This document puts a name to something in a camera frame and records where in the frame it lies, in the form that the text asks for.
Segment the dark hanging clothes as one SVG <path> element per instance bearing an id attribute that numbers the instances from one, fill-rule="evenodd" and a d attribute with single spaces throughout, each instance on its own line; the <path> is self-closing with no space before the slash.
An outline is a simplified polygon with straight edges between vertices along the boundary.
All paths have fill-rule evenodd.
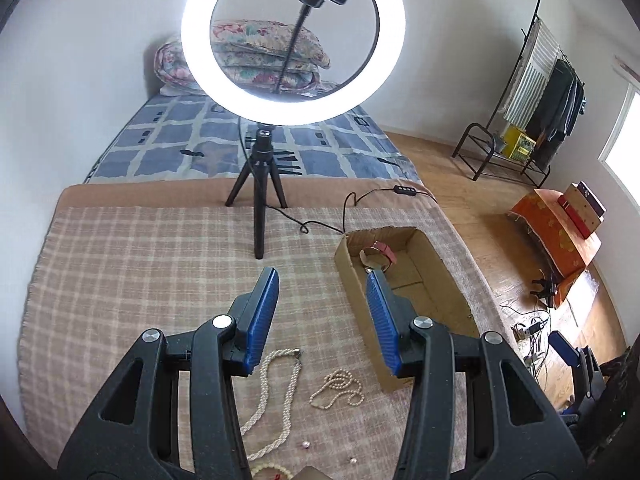
<path id="1" fill-rule="evenodd" d="M 585 113 L 584 84 L 573 66 L 559 58 L 525 133 L 535 141 L 529 158 L 547 171 L 565 139 L 573 132 L 577 118 Z"/>

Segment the striped hanging towel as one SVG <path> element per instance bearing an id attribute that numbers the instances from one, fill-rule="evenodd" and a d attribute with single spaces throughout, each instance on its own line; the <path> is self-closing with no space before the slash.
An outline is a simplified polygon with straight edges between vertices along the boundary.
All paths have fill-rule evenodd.
<path id="1" fill-rule="evenodd" d="M 498 113 L 510 125 L 525 130 L 551 78 L 561 46 L 541 18 L 535 18 L 515 74 Z"/>

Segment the blue patterned bed sheet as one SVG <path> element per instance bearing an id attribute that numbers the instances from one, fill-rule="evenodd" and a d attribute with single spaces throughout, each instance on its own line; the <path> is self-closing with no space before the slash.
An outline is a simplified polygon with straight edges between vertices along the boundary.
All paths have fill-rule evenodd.
<path id="1" fill-rule="evenodd" d="M 149 99 L 89 171 L 88 183 L 236 177 L 257 125 L 207 96 Z M 412 162 L 360 106 L 326 122 L 273 130 L 284 176 L 406 179 Z"/>

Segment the black clothes rack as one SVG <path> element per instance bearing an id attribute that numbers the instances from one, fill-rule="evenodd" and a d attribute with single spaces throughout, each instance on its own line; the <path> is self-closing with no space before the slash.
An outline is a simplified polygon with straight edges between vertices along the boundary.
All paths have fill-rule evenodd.
<path id="1" fill-rule="evenodd" d="M 506 86 L 503 88 L 494 110 L 491 112 L 486 122 L 471 122 L 466 126 L 457 146 L 454 148 L 454 152 L 452 153 L 452 157 L 454 159 L 462 162 L 466 168 L 471 170 L 470 179 L 473 181 L 480 180 L 482 177 L 488 177 L 506 182 L 524 183 L 526 185 L 533 186 L 534 188 L 541 188 L 547 183 L 551 176 L 552 162 L 547 171 L 541 171 L 531 159 L 527 162 L 516 162 L 515 160 L 508 159 L 506 156 L 501 154 L 501 151 L 504 148 L 502 136 L 510 124 L 508 124 L 498 113 L 501 101 L 506 95 L 506 89 L 515 74 L 516 64 L 518 64 L 518 61 L 522 57 L 524 44 L 529 31 L 533 27 L 535 18 L 541 18 L 539 13 L 540 7 L 541 4 L 537 3 L 528 27 L 523 30 L 524 40 L 520 53 L 518 54 L 518 58 L 516 59 L 509 79 L 506 82 Z M 564 58 L 564 60 L 567 60 L 567 62 L 573 66 L 562 47 L 559 58 Z M 583 81 L 582 83 L 585 88 L 587 105 L 586 85 Z"/>

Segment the folded floral quilt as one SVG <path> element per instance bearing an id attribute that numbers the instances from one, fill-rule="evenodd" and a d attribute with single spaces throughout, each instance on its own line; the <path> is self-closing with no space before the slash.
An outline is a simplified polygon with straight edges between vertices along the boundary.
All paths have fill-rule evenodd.
<path id="1" fill-rule="evenodd" d="M 216 20 L 210 43 L 222 71 L 234 84 L 250 91 L 270 91 L 313 96 L 322 86 L 320 72 L 331 59 L 319 38 L 302 28 L 293 50 L 294 26 L 277 21 Z M 193 77 L 179 38 L 171 38 L 154 54 L 153 70 L 166 96 L 202 96 L 205 91 Z"/>

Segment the yellow box on rack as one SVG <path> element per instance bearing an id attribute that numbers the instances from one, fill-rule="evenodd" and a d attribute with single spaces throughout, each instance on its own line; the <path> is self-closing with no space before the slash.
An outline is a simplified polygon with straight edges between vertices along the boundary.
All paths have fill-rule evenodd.
<path id="1" fill-rule="evenodd" d="M 504 148 L 501 154 L 516 162 L 527 162 L 536 146 L 536 142 L 533 139 L 514 125 L 506 128 L 502 140 L 504 142 Z"/>

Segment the brown and red boxes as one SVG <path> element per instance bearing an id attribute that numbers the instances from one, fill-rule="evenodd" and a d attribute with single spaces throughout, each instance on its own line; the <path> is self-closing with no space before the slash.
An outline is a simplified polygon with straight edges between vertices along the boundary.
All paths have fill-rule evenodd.
<path id="1" fill-rule="evenodd" d="M 584 181 L 571 183 L 558 198 L 558 203 L 583 238 L 589 238 L 604 220 L 605 206 Z"/>

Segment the black tripod stand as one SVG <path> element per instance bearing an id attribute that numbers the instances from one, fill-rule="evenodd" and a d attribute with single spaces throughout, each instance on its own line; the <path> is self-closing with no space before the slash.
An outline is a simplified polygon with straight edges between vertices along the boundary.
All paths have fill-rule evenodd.
<path id="1" fill-rule="evenodd" d="M 272 125 L 259 125 L 255 134 L 252 150 L 245 155 L 245 162 L 239 177 L 235 180 L 224 206 L 231 207 L 242 190 L 248 176 L 254 181 L 254 255 L 260 260 L 265 253 L 266 211 L 268 180 L 272 181 L 277 198 L 282 208 L 288 208 L 278 168 L 276 152 L 272 145 Z"/>

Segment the brown cardboard box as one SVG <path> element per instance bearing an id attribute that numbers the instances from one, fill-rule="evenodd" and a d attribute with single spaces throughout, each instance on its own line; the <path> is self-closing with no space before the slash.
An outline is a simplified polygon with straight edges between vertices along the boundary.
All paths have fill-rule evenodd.
<path id="1" fill-rule="evenodd" d="M 410 300 L 417 314 L 429 316 L 455 334 L 477 338 L 480 332 L 468 300 L 424 232 L 415 226 L 384 226 L 346 233 L 337 246 L 335 265 L 378 384 L 383 392 L 392 393 L 410 382 L 394 377 L 385 365 L 367 303 L 368 271 L 359 252 L 376 240 L 390 246 L 397 257 L 397 263 L 385 272 L 390 288 Z"/>

